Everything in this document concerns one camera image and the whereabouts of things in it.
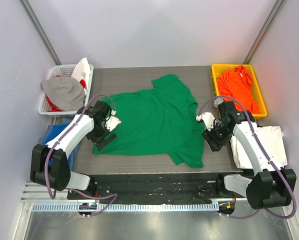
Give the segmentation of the green t-shirt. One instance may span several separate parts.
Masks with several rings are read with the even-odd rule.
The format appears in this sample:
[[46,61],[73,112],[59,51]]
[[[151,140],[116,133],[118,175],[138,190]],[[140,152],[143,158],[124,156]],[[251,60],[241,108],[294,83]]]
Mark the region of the green t-shirt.
[[94,155],[146,156],[168,154],[175,165],[202,168],[204,124],[198,123],[198,103],[175,74],[152,80],[151,89],[103,97],[116,107],[121,123],[113,130],[116,139]]

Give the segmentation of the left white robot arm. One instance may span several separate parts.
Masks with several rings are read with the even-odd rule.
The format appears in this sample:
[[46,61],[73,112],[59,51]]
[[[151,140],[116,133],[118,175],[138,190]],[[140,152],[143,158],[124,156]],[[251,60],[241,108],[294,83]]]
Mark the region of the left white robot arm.
[[72,171],[69,157],[83,138],[90,140],[98,151],[103,150],[117,137],[113,131],[120,123],[115,107],[104,101],[82,107],[61,133],[33,148],[30,180],[50,190],[75,189],[84,199],[92,199],[96,187],[91,177]]

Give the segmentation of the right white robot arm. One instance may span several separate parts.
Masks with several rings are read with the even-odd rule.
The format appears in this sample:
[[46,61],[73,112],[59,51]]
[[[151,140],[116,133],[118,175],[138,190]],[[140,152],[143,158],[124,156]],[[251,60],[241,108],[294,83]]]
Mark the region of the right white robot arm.
[[228,97],[219,104],[219,118],[202,110],[196,116],[196,121],[205,125],[202,136],[213,152],[220,151],[235,137],[251,162],[253,178],[240,174],[225,175],[215,185],[217,195],[225,198],[232,192],[239,194],[247,199],[254,210],[288,205],[295,207],[296,173],[293,169],[286,169],[266,151],[257,134],[257,124],[252,114],[245,108],[237,110],[236,103],[237,100]]

